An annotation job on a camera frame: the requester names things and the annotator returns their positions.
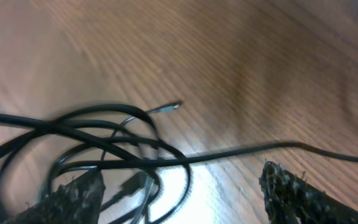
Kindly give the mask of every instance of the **tangled cable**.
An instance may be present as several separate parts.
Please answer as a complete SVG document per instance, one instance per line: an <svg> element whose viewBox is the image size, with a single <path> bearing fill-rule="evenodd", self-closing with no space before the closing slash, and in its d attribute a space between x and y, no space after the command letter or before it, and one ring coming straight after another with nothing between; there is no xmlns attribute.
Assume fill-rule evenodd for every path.
<svg viewBox="0 0 358 224"><path fill-rule="evenodd" d="M12 116L7 114L0 114L0 125L10 125L18 126L22 128L31 128L33 131L22 134L0 146L0 159L7 155L5 161L2 163L0 170L0 183L3 177L3 174L11 161L15 158L17 153L22 150L26 144L30 141L39 138L47 134L56 134L64 136L67 138L76 139L83 142L83 144L77 145L72 149L69 149L63 155L61 155L50 168L47 178L42 186L40 191L40 199L48 197L52 193L52 182L59 175L62 175L66 172L71 172L74 170L88 170L88 169L141 169L147 173L146 178L143 179L145 197L142 203L129 213L123 215L122 217L112 221L113 224L123 223L132 219L131 223L138 223L141 217L146 217L147 223L158 224L168 218L171 214L177 211L180 205L184 202L185 197L187 196L190 183L191 183L191 169L189 164L195 162L205 162L215 159L220 159L229 156L239 156L244 154L250 154L260 151L266 151L269 149L277 148L299 148L319 154L326 157L331 157L335 159L340 159L344 161L358 162L358 157L347 156L343 154L338 154L334 152L325 151L314 146L296 141L287 141L287 142L270 142L267 144L261 144L258 146L247 146L247 147L236 147L231 149L224 149L219 152L209 153L204 155L194 155L186 157L178 149L167 144L160 139L158 135L158 130L152 118L149 116L153 113L166 113L177 109L180 106L180 102L173 102L158 108L142 111L141 109L123 104L108 104L108 105L96 105L86 107L80 110L73 111L71 113L64 114L61 117L53 119L51 121L42 121L39 119L25 118L20 116ZM110 121L103 121L97 119L73 119L80 115L91 114L91 113L124 113L128 114L129 117L121 124L116 124ZM154 138L142 138L125 128L125 125L132 121L133 119L139 119L151 128ZM101 128L101 129L110 129L113 130L111 137L109 138L100 138L88 134L86 132L78 130L78 128ZM117 143L128 143L139 150L140 157L137 157L123 148L115 145ZM141 144L146 144L155 149L155 156L152 159L145 158ZM70 162L66 164L66 161L77 156L79 153L82 153L91 148L102 149L103 153L100 161L78 161ZM164 159L160 157L161 150L164 149L176 159ZM104 157L106 153L113 154L117 157L120 157L122 160L114 161L105 161ZM177 202L171 210L169 210L165 215L156 219L155 221L150 222L148 220L148 206L151 204L160 193L160 179L155 172L156 168L167 167L167 166L183 166L186 172L186 185L184 193L181 196L181 199ZM152 186L157 186L157 191L152 192ZM101 212L107 209L114 199L112 198L104 205L102 205Z"/></svg>

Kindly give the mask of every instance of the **wire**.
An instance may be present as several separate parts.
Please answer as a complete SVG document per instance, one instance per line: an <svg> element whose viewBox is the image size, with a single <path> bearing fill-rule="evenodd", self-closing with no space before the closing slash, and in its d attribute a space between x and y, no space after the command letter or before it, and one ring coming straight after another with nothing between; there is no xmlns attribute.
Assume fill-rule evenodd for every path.
<svg viewBox="0 0 358 224"><path fill-rule="evenodd" d="M145 218L148 218L148 207L149 205L158 197L160 193L160 179L156 169L159 167L167 166L183 166L186 172L186 184L184 192L171 210L169 210L165 215L158 218L157 220L150 222L146 220L147 223L161 223L177 211L180 205L185 201L186 196L190 191L191 184L191 169L189 164L197 162L206 162L216 159L222 159L230 156L240 156L246 154L252 154L272 149L278 148L298 148L321 156L331 157L334 159L340 159L350 162L358 162L358 157L347 156L343 154L338 154L335 152L329 152L322 149L319 149L314 146L296 141L287 141L287 142L269 142L266 144L261 144L257 146L244 146L244 147L235 147L225 150L220 150L219 152L213 152L209 154L194 155L186 157L175 147L169 145L160 139L155 123L153 122L150 114L154 113L167 113L177 109L180 106L181 102L173 102L167 105L160 106L158 108L142 111L135 106L122 105L122 104L110 104L110 105L96 105L90 106L87 108L82 108L80 110L72 111L67 114L64 114L61 117L53 119L51 121L42 121L39 119L25 118L20 116L12 116L7 114L0 114L0 125L10 125L18 126L21 128L30 128L33 129L25 134L22 134L0 146L0 159L4 156L7 156L7 159L1 166L0 170L0 184L3 178L3 175L6 169L9 167L9 164L15 156L25 148L25 146L41 136L47 134L56 134L60 136L65 136L67 138L76 139L81 141L82 144L79 144L65 153L63 153L51 166L47 178L42 185L40 191L40 199L42 200L45 197L48 197L52 193L52 182L59 175L62 175L66 172L71 172L74 170L88 170L93 168L98 169L142 169L149 176L143 180L144 182L139 182L139 185L143 185L145 188L145 197L142 203L129 213L123 215L122 217L112 221L112 224L118 224L126 222L132 219L131 223L137 223L140 220L140 217L143 215ZM116 124L109 121L102 121L97 119L73 119L78 116L90 113L125 113L131 117L124 120L121 124ZM150 129L154 134L155 139L142 138L129 130L124 126L134 120L135 118L148 124ZM111 137L109 138L100 138L93 136L92 134L85 133L78 130L78 128L103 128L113 130ZM117 137L116 134L120 132L123 136ZM127 152L123 148L115 145L117 143L128 143L138 148L140 152L140 158ZM151 146L156 150L155 158L147 159L144 157L141 144L146 144ZM93 149L102 149L103 153L100 161L78 161L67 163L70 159L75 156L78 156L85 151ZM159 158L161 150L166 150L172 154L176 159L164 159ZM118 161L105 161L106 153L113 154L117 157L120 157L122 160ZM157 192L154 194L151 193L152 186L157 186ZM110 204L106 204L103 208L106 209Z"/></svg>

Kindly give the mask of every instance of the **wooden surface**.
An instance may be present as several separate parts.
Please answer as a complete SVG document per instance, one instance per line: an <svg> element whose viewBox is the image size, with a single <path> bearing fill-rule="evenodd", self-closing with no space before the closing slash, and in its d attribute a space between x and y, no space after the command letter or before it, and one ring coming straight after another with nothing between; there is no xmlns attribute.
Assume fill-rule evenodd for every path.
<svg viewBox="0 0 358 224"><path fill-rule="evenodd" d="M83 104L146 110L176 99L183 107L154 118L185 154L294 139L358 156L358 1L0 0L0 112L49 118ZM0 127L0 143L22 132ZM48 166L73 144L48 137L21 155L4 180L11 213L33 204ZM305 170L358 210L358 164L280 150L194 166L191 195L166 223L268 223L265 159ZM129 173L105 172L106 196ZM180 169L162 175L153 218L181 193Z"/></svg>

